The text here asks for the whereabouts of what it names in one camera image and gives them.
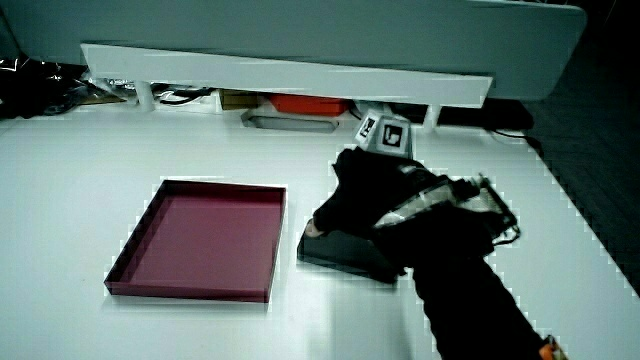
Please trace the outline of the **person's right hand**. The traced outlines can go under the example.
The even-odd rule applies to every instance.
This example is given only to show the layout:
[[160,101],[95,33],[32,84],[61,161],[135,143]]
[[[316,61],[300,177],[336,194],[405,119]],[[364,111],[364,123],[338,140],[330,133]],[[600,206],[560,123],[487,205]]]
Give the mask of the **person's right hand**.
[[337,187],[307,222],[305,240],[368,244],[402,272],[429,257],[482,259],[519,238],[486,177],[454,180],[413,159],[407,119],[368,111],[354,141],[332,166]]

